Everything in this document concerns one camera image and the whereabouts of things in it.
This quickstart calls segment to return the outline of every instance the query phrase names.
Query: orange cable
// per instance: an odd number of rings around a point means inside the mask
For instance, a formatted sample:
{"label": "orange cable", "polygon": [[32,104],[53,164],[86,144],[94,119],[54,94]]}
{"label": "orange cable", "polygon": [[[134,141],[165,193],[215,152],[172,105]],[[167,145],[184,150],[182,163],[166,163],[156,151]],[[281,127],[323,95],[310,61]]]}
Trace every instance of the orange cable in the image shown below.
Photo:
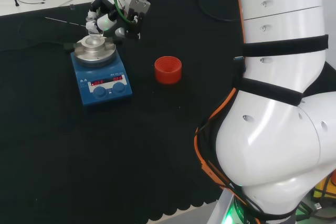
{"label": "orange cable", "polygon": [[225,101],[222,103],[222,105],[220,105],[214,113],[212,113],[212,115],[209,117],[209,119],[211,119],[212,117],[214,117],[216,114],[218,114],[219,111],[221,111],[231,100],[231,98],[235,95],[236,93],[236,89],[233,88],[232,91],[230,92],[230,94],[228,95],[228,97],[225,99]]}
{"label": "orange cable", "polygon": [[[238,4],[239,4],[239,11],[240,11],[240,21],[241,21],[241,24],[242,24],[241,28],[243,30],[243,41],[245,43],[246,39],[245,39],[245,30],[244,30],[244,19],[243,19],[242,3],[241,3],[240,0],[238,0]],[[225,99],[225,101],[212,113],[212,115],[210,116],[209,119],[211,119],[216,114],[218,114],[218,112],[220,112],[229,103],[229,101],[232,99],[232,97],[234,96],[234,94],[236,93],[236,91],[237,90],[235,88],[232,89],[232,91],[230,92],[230,94],[228,95],[228,97]],[[208,166],[206,164],[205,160],[202,158],[202,156],[200,154],[200,151],[198,150],[198,147],[197,147],[197,135],[194,137],[194,147],[195,147],[196,155],[197,155],[198,159],[201,161],[202,165]],[[225,189],[229,190],[233,195],[235,195],[244,205],[247,205],[246,202],[244,202],[240,197],[238,197],[231,189],[229,189],[229,188],[225,188]],[[255,218],[255,219],[257,221],[257,224],[261,224],[260,220],[258,220],[257,218]]]}

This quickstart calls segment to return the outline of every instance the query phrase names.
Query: black cable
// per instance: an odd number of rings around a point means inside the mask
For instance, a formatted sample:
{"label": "black cable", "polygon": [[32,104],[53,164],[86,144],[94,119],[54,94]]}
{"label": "black cable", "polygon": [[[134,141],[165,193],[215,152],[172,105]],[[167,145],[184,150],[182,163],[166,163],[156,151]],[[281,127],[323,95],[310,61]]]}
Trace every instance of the black cable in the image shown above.
{"label": "black cable", "polygon": [[37,2],[37,3],[28,3],[28,2],[23,2],[21,0],[17,0],[19,1],[20,3],[23,3],[23,4],[28,4],[28,5],[38,5],[38,4],[45,4],[45,2]]}
{"label": "black cable", "polygon": [[301,212],[303,212],[304,214],[308,214],[308,212],[305,210],[305,209],[303,209],[303,208],[301,208],[301,207],[298,207],[298,209],[301,211]]}
{"label": "black cable", "polygon": [[[224,111],[224,109],[225,109],[225,107],[223,107],[215,116],[213,116],[211,119],[208,119],[208,120],[206,120],[206,119],[204,119],[204,120],[202,120],[202,125],[199,127],[199,130],[196,132],[196,134],[195,134],[195,136],[196,135],[199,135],[200,133],[202,133],[201,134],[201,136],[205,139],[205,140],[207,140],[208,139],[208,137],[206,136],[206,133],[205,133],[205,129],[207,129],[207,127],[211,124],[211,121],[212,121],[212,119],[214,119],[214,118],[216,118],[216,116],[218,116],[218,115],[220,115],[223,111]],[[225,186],[223,186],[223,185],[220,185],[220,186],[222,186],[222,187],[225,187],[225,188],[227,188],[227,189],[230,189],[233,193],[235,193],[240,199],[242,199],[246,204],[247,204],[247,206],[249,207],[249,208],[251,208],[251,209],[253,209],[253,210],[255,210],[255,208],[257,208],[258,210],[259,210],[259,212],[260,213],[262,213],[262,214],[264,214],[265,212],[256,204],[256,203],[254,203],[248,196],[246,196],[240,189],[237,189],[237,188],[235,188],[233,185],[235,185],[234,183],[233,183],[233,181],[231,180],[231,179],[229,179],[227,176],[226,176],[226,174],[224,173],[223,174],[225,177],[226,177],[226,179],[229,181],[229,185],[225,185]]]}
{"label": "black cable", "polygon": [[208,16],[209,18],[213,19],[214,21],[217,21],[217,22],[238,22],[240,21],[240,19],[224,19],[224,18],[218,18],[212,14],[210,14],[206,9],[204,9],[204,7],[201,5],[200,3],[200,0],[195,0],[198,8],[200,9],[200,11]]}
{"label": "black cable", "polygon": [[316,188],[314,188],[313,190],[314,190],[314,191],[318,191],[319,193],[324,193],[324,194],[326,194],[326,195],[330,195],[330,196],[334,196],[334,197],[336,197],[336,194],[330,193],[330,192],[328,192],[328,191],[323,191],[323,190],[316,189]]}
{"label": "black cable", "polygon": [[328,187],[329,181],[331,179],[331,176],[332,176],[332,173],[327,176],[326,181],[324,182],[324,187],[323,187],[323,193],[322,193],[322,196],[321,196],[321,201],[323,201],[323,199],[324,199],[324,197],[326,195],[327,187]]}
{"label": "black cable", "polygon": [[336,220],[335,217],[323,217],[323,216],[318,216],[318,215],[312,215],[312,218],[319,219],[319,220],[325,220],[325,221],[331,221],[331,220]]}

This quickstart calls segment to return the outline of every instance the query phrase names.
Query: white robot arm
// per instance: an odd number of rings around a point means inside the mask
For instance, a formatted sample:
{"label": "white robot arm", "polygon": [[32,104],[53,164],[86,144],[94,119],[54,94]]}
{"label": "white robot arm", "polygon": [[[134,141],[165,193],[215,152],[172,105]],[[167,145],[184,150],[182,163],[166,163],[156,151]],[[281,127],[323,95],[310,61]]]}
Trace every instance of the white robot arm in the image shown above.
{"label": "white robot arm", "polygon": [[[148,8],[139,10],[137,4],[131,4],[137,1],[150,6],[147,0],[121,0],[120,6],[128,14],[133,9],[131,12],[144,15]],[[322,0],[239,2],[246,44],[272,45],[274,41],[304,41],[325,35]],[[115,24],[113,8],[102,17],[107,22],[98,19],[95,23],[99,30]],[[128,18],[132,22],[137,15]],[[321,73],[325,56],[322,48],[246,57],[244,78],[301,94]],[[295,211],[308,191],[336,169],[335,101],[336,93],[326,93],[293,105],[237,91],[218,132],[216,154],[227,177],[242,186],[244,194],[264,213],[282,216]],[[285,223],[287,219],[267,223]]]}

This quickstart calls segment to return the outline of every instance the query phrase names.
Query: green light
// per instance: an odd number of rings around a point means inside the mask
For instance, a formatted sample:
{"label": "green light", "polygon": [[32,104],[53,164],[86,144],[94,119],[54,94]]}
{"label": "green light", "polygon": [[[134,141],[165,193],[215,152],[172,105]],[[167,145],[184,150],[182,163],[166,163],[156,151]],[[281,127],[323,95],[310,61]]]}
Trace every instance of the green light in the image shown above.
{"label": "green light", "polygon": [[233,224],[233,219],[230,214],[225,217],[222,224]]}

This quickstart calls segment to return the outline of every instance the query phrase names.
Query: black fabric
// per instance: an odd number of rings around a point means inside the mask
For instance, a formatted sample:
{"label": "black fabric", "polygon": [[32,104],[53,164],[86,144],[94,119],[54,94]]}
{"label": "black fabric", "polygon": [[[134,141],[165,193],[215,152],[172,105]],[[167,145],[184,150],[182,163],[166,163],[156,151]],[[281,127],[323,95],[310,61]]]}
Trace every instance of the black fabric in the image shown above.
{"label": "black fabric", "polygon": [[[235,0],[201,1],[214,15],[239,17]],[[133,97],[87,110],[69,54],[40,44],[74,43],[85,28],[35,17],[85,25],[90,4],[0,17],[0,223],[141,224],[219,198],[193,140],[231,89],[240,24],[205,18],[193,0],[151,3],[140,42],[117,47]],[[165,55],[183,64],[175,86],[154,80]]]}
{"label": "black fabric", "polygon": [[295,90],[248,78],[234,79],[233,87],[293,106],[299,105],[303,96],[302,93]]}
{"label": "black fabric", "polygon": [[328,48],[328,39],[328,35],[323,35],[303,39],[247,43],[243,45],[243,56],[264,57],[323,51]]}

